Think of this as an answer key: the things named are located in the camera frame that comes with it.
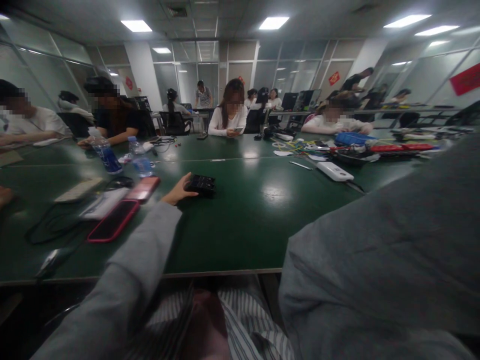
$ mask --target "white device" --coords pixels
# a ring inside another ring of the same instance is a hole
[[[353,175],[335,165],[333,162],[318,162],[316,167],[324,172],[330,179],[336,182],[346,182],[354,179]]]
[[[63,195],[57,197],[54,202],[55,203],[70,203],[74,202],[78,199],[81,199],[87,194],[90,190],[95,188],[98,184],[103,181],[101,177],[95,177],[93,179],[82,181],[77,186],[71,188]]]

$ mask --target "red banner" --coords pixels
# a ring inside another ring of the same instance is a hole
[[[480,63],[451,77],[450,83],[457,96],[480,88]]]
[[[338,71],[328,78],[330,86],[333,86],[338,80],[340,80],[340,73]]]

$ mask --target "phone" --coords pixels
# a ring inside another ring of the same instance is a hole
[[[138,200],[120,201],[86,238],[89,243],[108,243],[115,240],[140,208]]]
[[[160,178],[158,176],[144,177],[140,183],[125,196],[125,199],[138,200],[141,204],[146,203],[159,184]]]

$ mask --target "water bottle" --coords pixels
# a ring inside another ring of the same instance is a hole
[[[109,141],[102,136],[102,134],[96,127],[89,127],[88,133],[90,134],[90,145],[96,151],[98,156],[100,156],[100,159],[103,162],[103,166],[105,166],[106,172],[110,175],[120,174],[124,169],[117,160],[117,157],[115,156]]]
[[[145,149],[142,144],[137,141],[136,136],[129,136],[130,142],[130,158],[135,170],[141,178],[146,178],[154,175],[150,160],[145,156]]]

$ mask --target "black chair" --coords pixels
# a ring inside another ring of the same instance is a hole
[[[73,112],[57,112],[57,114],[65,125],[68,126],[75,138],[88,138],[90,136],[89,127],[93,125],[82,115]]]
[[[165,134],[169,136],[189,135],[194,124],[191,120],[184,120],[180,111],[168,112],[160,111],[160,118],[165,129]]]

